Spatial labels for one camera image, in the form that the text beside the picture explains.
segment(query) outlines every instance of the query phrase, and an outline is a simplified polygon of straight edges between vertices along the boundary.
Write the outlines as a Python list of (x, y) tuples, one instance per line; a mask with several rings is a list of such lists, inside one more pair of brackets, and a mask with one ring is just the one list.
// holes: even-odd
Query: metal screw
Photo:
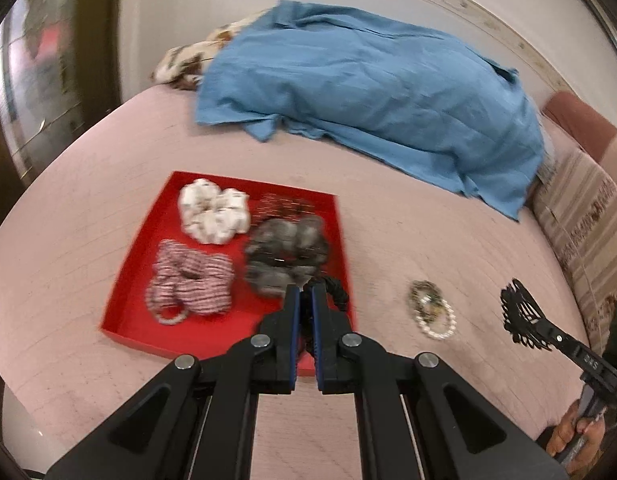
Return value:
[(266, 334), (255, 334), (251, 338), (251, 345), (255, 348), (264, 348), (271, 344), (271, 338)]
[(342, 336), (342, 344), (351, 348), (354, 346), (359, 346), (362, 344), (362, 336), (356, 334), (355, 332), (344, 334)]
[(420, 354), (417, 360), (425, 368), (435, 368), (440, 363), (439, 357), (431, 352)]
[(188, 370), (188, 368), (192, 367), (195, 364), (195, 357), (189, 354), (180, 355), (175, 360), (175, 367), (180, 370)]

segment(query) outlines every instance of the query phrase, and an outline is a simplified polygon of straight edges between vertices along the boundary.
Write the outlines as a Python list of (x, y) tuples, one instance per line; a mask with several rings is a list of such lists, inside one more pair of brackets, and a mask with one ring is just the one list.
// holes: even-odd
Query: white scrunchie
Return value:
[(182, 231), (201, 244), (224, 245), (248, 231), (248, 195), (232, 187), (220, 190), (204, 178), (184, 186), (177, 202)]

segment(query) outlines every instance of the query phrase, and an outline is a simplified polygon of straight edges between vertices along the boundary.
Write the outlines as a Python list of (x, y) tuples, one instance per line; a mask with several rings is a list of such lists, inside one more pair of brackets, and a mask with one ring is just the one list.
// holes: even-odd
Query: striped cushion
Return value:
[(533, 211), (569, 280), (590, 346), (601, 354), (617, 300), (617, 186), (576, 150), (535, 194)]
[(557, 92), (543, 113), (575, 139), (617, 184), (617, 128), (579, 97)]

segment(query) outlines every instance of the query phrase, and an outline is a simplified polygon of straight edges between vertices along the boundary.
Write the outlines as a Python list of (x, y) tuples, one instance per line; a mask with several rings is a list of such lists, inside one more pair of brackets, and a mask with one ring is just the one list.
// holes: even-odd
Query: scrunchie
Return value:
[(204, 178), (180, 190), (177, 206), (182, 231), (201, 244), (227, 244), (235, 233), (246, 233), (251, 221), (246, 193), (233, 188), (222, 191)]
[[(160, 323), (180, 323), (189, 312), (206, 315), (230, 309), (234, 272), (226, 254), (208, 255), (175, 240), (162, 240), (153, 270), (145, 300)], [(163, 309), (175, 305), (181, 305), (180, 313), (171, 319), (162, 317)]]
[(251, 226), (254, 227), (271, 218), (297, 222), (302, 215), (311, 214), (314, 210), (313, 204), (307, 200), (266, 193), (251, 215)]
[(259, 224), (244, 247), (244, 279), (261, 296), (284, 296), (319, 274), (329, 257), (324, 221), (307, 215), (298, 222), (272, 218)]

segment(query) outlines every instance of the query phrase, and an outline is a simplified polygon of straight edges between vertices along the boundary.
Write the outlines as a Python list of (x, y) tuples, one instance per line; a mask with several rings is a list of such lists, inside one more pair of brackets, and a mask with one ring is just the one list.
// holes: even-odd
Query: pink bedspread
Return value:
[[(0, 229), (0, 373), (42, 429), (71, 446), (166, 363), (108, 340), (98, 324), (125, 252), (173, 170), (339, 195), (359, 330), (389, 351), (439, 354), (524, 431), (555, 422), (581, 388), (557, 352), (514, 345), (500, 289), (512, 277), (586, 341), (579, 311), (528, 210), (484, 205), (328, 142), (193, 123), (194, 94), (149, 89), (42, 173)], [(406, 304), (412, 280), (440, 286), (457, 334), (426, 338)], [(353, 399), (303, 379), (260, 399), (253, 479), (359, 478)]]

